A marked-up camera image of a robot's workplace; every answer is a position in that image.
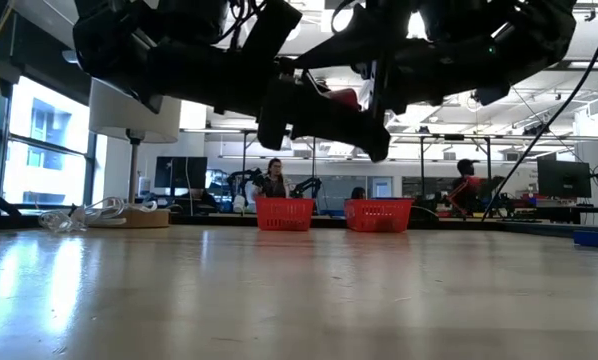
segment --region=ceiling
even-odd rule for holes
[[[146,0],[146,2],[154,7],[158,0]],[[290,0],[290,2],[304,12],[304,19],[298,27],[297,36],[284,45],[281,51],[283,55],[301,54],[331,36],[329,31],[322,30],[322,23],[327,24],[329,28],[331,16],[331,10],[325,9],[324,0]],[[71,28],[78,18],[72,0],[17,0],[15,9],[40,28],[72,47]],[[585,13],[575,15],[578,20],[577,29],[566,56],[568,60],[586,61],[592,56],[598,44],[598,12],[597,17],[591,22],[584,21],[585,15]],[[249,28],[246,26],[242,41],[248,35]],[[227,46],[227,43],[220,43],[219,46]],[[538,113],[559,106],[581,78],[581,70],[543,71],[516,84],[515,89],[518,94],[511,91],[506,98],[483,108],[475,109],[474,104],[467,101],[465,95],[451,97],[448,104],[441,108],[421,112],[426,114],[423,118],[412,118],[414,116],[412,114],[419,112],[411,107],[411,111],[407,111],[405,115],[393,117],[388,126],[392,127],[391,132],[395,129],[413,132],[421,122],[429,126],[432,132],[509,132],[513,130],[512,124],[529,118],[533,112]],[[313,75],[326,79],[333,88],[360,89],[363,85],[361,79],[347,67],[315,70]],[[572,110],[585,106],[586,102],[595,99],[598,99],[598,72],[590,75],[575,98],[577,101],[573,102],[552,127],[553,132],[561,134],[572,131]],[[254,119],[234,113],[220,116],[209,111],[208,119],[213,127],[255,127]]]

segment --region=dark hair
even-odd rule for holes
[[[266,172],[266,174],[270,175],[270,168],[272,167],[273,164],[275,163],[279,163],[281,164],[281,160],[279,160],[278,158],[273,158],[268,162],[268,171]],[[279,180],[281,180],[281,182],[283,182],[283,176],[281,174],[279,174]]]
[[[366,197],[366,189],[362,187],[356,187],[352,189],[352,194],[350,195],[351,199],[363,199]]]

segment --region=woman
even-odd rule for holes
[[[363,200],[366,198],[366,189],[362,188],[362,187],[356,187],[354,189],[352,189],[352,194],[350,195],[350,198],[353,200]]]
[[[281,160],[274,158],[268,163],[268,172],[263,179],[255,181],[255,196],[289,198],[290,187],[288,181],[281,174],[283,166]]]

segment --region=table surface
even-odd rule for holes
[[[0,359],[598,359],[598,251],[512,233],[0,233]]]

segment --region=red basket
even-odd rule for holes
[[[257,198],[257,225],[261,230],[308,231],[313,199]]]
[[[354,231],[404,232],[413,199],[347,200],[346,222]]]

